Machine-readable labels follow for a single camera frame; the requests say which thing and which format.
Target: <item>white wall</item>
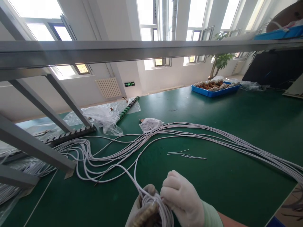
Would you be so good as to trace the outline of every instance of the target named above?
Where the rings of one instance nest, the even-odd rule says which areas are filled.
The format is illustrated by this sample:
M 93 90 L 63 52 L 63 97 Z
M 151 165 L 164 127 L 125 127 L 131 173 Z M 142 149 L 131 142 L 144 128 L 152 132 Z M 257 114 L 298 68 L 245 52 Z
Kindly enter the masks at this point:
M 78 40 L 140 40 L 140 26 L 136 0 L 58 0 L 64 14 Z M 292 1 L 277 1 L 268 17 L 275 15 Z M 246 0 L 243 13 L 236 28 L 246 28 L 257 0 Z M 228 0 L 211 0 L 212 9 L 204 28 L 215 26 L 213 34 L 220 31 Z M 176 26 L 176 40 L 185 40 L 187 33 L 190 0 L 179 1 Z M 11 35 L 0 23 L 0 40 L 12 40 Z M 231 60 L 219 75 L 230 76 L 238 61 Z M 173 58 L 172 66 L 145 70 L 143 61 L 128 61 L 107 64 L 92 64 L 94 76 L 62 80 L 62 84 L 74 97 L 79 106 L 108 101 L 95 85 L 96 79 L 115 76 L 122 96 L 132 97 L 153 93 L 172 87 L 186 86 L 206 80 L 212 68 L 211 58 L 206 63 L 183 66 L 183 58 Z M 62 112 L 69 107 L 43 77 L 25 80 L 54 110 Z M 125 88 L 124 82 L 135 82 L 135 86 Z M 14 87 L 0 87 L 0 113 L 11 120 L 21 120 L 42 113 L 23 97 Z
M 74 0 L 71 4 L 68 0 L 59 0 L 64 14 L 70 21 L 71 27 L 78 40 L 97 40 L 89 22 L 82 0 Z M 0 23 L 0 40 L 14 40 L 6 28 Z M 96 79 L 109 78 L 110 74 L 105 64 L 92 64 L 94 76 L 80 77 L 74 79 L 61 80 L 67 91 L 73 96 L 78 106 L 86 106 L 112 99 L 103 98 L 95 84 Z M 119 72 L 114 70 L 119 83 L 122 96 L 125 96 Z M 26 83 L 36 91 L 41 98 L 46 101 L 55 111 L 68 111 L 70 108 L 50 85 L 44 77 L 32 77 L 25 79 Z M 8 82 L 0 83 L 0 86 L 7 85 Z M 43 113 L 28 101 L 14 87 L 0 87 L 0 113 L 12 121 L 40 116 Z

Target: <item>exit sign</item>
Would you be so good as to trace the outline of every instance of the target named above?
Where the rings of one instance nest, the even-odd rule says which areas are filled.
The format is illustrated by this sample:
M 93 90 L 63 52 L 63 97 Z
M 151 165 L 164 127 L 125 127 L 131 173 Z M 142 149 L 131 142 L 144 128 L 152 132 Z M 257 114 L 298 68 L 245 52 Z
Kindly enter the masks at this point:
M 124 83 L 126 87 L 134 86 L 135 82 Z

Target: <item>green leaves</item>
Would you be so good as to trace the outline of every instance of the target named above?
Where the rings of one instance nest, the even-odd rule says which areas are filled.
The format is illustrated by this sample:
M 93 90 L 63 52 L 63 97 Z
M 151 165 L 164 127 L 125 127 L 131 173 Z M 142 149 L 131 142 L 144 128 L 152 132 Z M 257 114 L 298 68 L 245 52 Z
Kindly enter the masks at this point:
M 228 35 L 229 35 L 228 32 L 220 32 L 220 33 L 217 33 L 214 36 L 214 38 L 216 41 L 220 41 L 223 38 L 227 38 Z M 213 54 L 213 55 L 209 55 L 209 56 L 216 58 L 216 61 L 214 62 L 214 64 L 217 69 L 224 69 L 227 66 L 228 61 L 234 57 L 233 54 Z
M 216 68 L 224 69 L 227 66 L 227 63 L 230 59 L 234 57 L 233 54 L 219 54 L 216 55 Z

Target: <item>white glove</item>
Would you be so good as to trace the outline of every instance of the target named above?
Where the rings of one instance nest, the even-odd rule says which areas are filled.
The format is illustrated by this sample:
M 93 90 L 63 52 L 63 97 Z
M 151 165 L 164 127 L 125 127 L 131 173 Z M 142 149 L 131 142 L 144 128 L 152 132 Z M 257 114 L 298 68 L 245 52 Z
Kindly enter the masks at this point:
M 169 172 L 163 181 L 160 195 L 182 227 L 223 227 L 214 207 L 203 202 L 194 186 L 175 170 Z
M 152 184 L 148 184 L 143 188 L 150 195 L 154 196 L 157 192 L 156 188 Z M 161 221 L 161 218 L 158 214 L 158 205 L 157 203 L 151 205 L 146 204 L 142 207 L 142 199 L 140 195 L 138 195 L 137 199 L 134 202 L 132 210 L 128 216 L 125 227 L 154 227 L 157 226 L 156 223 Z

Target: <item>blue plastic tray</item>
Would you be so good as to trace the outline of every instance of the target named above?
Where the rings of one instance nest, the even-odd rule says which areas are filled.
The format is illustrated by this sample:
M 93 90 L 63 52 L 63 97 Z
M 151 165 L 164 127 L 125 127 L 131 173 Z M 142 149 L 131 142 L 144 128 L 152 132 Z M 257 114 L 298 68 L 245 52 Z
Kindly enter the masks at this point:
M 264 39 L 282 39 L 282 38 L 296 38 L 303 34 L 303 25 L 289 28 L 289 32 L 284 32 L 283 30 L 277 30 L 273 32 L 263 33 L 256 35 L 256 40 Z
M 198 87 L 195 87 L 194 85 L 192 85 L 192 91 L 205 95 L 207 97 L 216 97 L 216 96 L 224 95 L 227 93 L 236 92 L 239 89 L 239 87 L 241 87 L 241 86 L 242 85 L 237 85 L 237 86 L 234 86 L 231 88 L 225 88 L 220 91 L 208 91 L 206 89 L 198 88 Z

